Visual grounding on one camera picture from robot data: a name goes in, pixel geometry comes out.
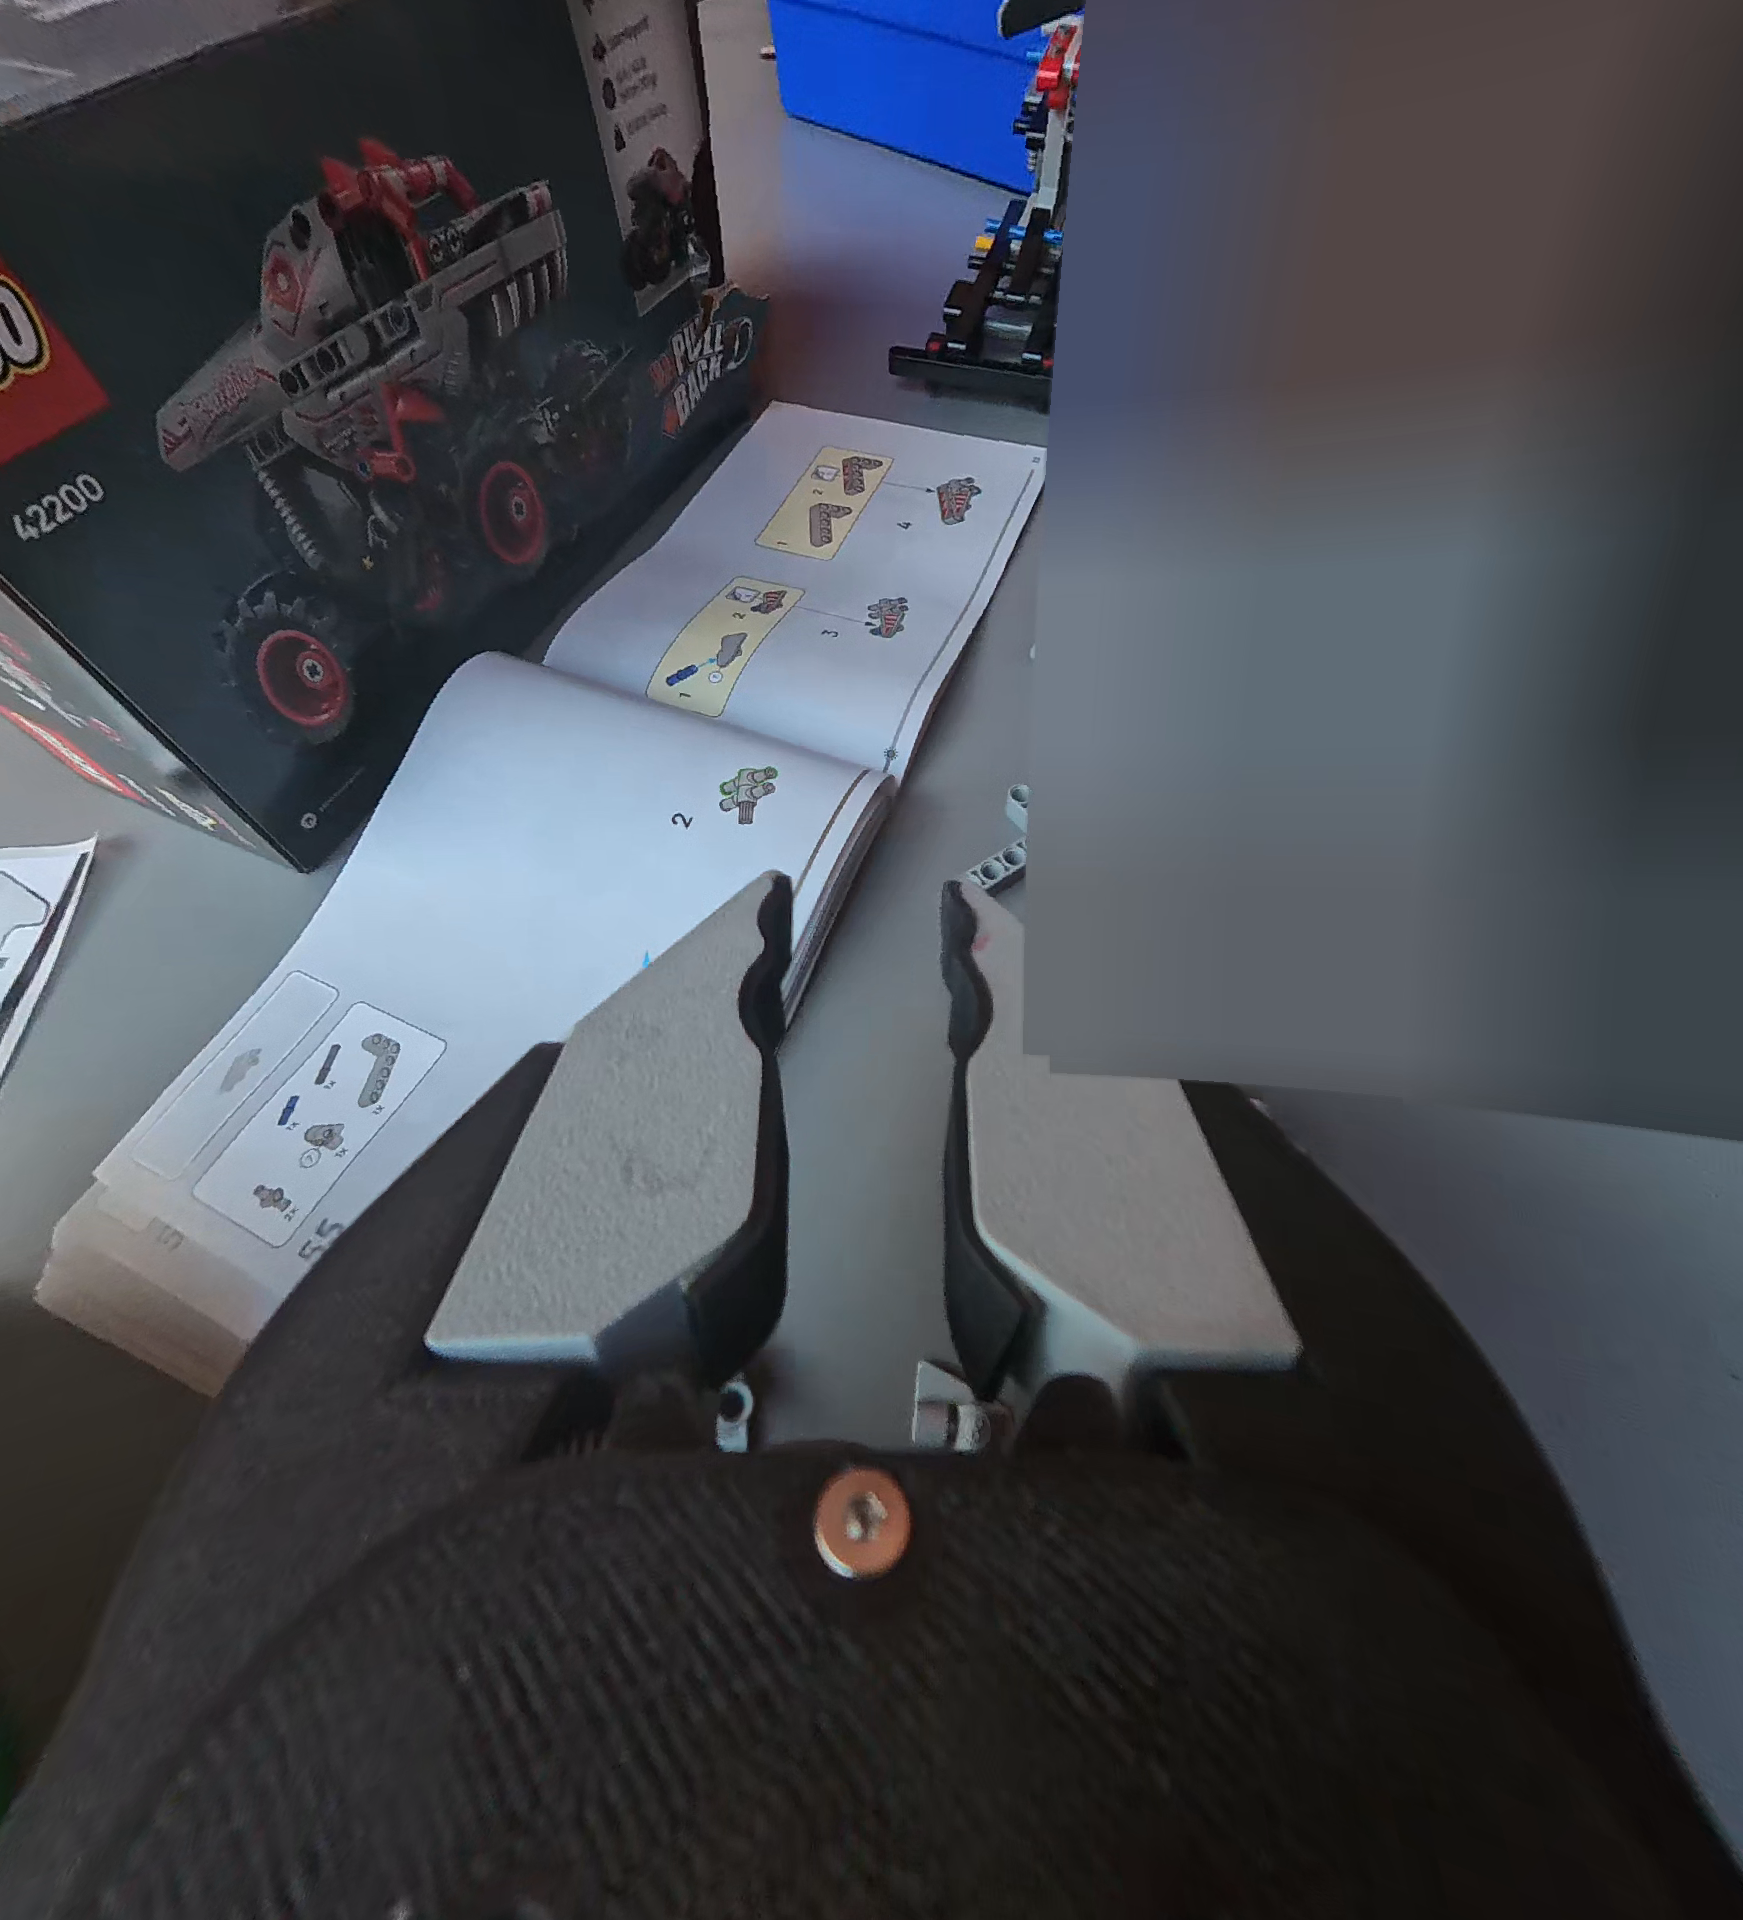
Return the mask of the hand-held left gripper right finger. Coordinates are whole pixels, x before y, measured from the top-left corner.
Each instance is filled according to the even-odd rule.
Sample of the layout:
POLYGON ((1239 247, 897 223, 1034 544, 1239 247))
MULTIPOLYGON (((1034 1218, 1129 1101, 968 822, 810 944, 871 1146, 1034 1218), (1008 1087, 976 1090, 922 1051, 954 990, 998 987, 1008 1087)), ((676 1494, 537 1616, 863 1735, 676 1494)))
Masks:
POLYGON ((976 882, 942 886, 955 1371, 978 1395, 1294 1371, 1299 1328, 1189 1094, 1034 1056, 1024 947, 1024 927, 976 882))

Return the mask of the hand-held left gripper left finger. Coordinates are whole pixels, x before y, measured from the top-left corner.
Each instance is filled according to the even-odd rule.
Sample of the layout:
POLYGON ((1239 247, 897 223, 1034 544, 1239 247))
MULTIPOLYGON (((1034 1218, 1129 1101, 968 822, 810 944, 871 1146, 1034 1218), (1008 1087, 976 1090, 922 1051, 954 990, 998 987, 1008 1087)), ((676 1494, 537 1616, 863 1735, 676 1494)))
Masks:
POLYGON ((776 1051, 794 885, 759 873, 558 1047, 425 1331, 442 1363, 721 1389, 787 1293, 776 1051))

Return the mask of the open lego instruction booklet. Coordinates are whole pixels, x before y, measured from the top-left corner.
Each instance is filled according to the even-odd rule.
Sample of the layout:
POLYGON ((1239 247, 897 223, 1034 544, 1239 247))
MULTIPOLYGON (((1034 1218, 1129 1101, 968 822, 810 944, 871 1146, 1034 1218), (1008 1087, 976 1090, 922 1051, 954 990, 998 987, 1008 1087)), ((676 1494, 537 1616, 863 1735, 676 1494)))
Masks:
POLYGON ((784 873, 795 1012, 1048 451, 775 404, 541 663, 457 670, 324 906, 49 1235, 52 1319, 211 1395, 533 1044, 784 873))

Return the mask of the grey L-shaped lego beam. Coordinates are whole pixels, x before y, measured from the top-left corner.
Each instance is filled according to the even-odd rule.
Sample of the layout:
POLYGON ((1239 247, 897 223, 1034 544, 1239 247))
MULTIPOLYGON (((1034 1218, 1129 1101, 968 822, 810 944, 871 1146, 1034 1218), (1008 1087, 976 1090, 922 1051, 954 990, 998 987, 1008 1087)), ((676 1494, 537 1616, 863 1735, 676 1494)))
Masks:
POLYGON ((1012 781, 1002 801, 1002 816, 1008 827, 1007 844, 987 853, 982 863, 968 869, 965 882, 984 896, 1001 896, 1015 886, 1029 873, 1029 801, 1030 790, 1024 781, 1012 781))

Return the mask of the black lego chassis assembly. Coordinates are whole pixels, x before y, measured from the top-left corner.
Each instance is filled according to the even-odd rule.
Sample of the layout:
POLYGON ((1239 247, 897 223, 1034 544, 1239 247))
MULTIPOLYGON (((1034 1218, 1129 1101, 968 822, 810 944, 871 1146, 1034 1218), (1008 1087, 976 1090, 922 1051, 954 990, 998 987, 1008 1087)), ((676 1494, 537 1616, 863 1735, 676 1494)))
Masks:
POLYGON ((1029 153, 1029 193, 1012 200, 972 241, 968 277, 946 295, 939 330, 922 345, 892 345, 888 373, 929 392, 1051 410, 1083 8, 1002 4, 1001 36, 1036 33, 1015 130, 1029 153))

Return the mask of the dark lego set box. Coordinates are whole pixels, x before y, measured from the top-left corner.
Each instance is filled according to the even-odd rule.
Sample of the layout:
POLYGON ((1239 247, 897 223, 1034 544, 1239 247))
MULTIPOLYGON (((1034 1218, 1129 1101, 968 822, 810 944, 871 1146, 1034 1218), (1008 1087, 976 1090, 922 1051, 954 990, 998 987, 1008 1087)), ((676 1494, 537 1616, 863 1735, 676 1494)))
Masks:
POLYGON ((0 708, 313 873, 755 411, 697 4, 0 4, 0 708))

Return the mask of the blue box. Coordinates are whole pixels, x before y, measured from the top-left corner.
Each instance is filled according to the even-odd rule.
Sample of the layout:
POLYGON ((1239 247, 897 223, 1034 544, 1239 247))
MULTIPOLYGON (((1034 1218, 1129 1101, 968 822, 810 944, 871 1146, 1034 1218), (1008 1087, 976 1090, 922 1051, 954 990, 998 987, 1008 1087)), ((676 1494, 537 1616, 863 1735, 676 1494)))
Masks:
POLYGON ((1015 127, 1048 33, 1001 36, 1001 4, 772 4, 781 109, 955 175, 1023 190, 1015 127))

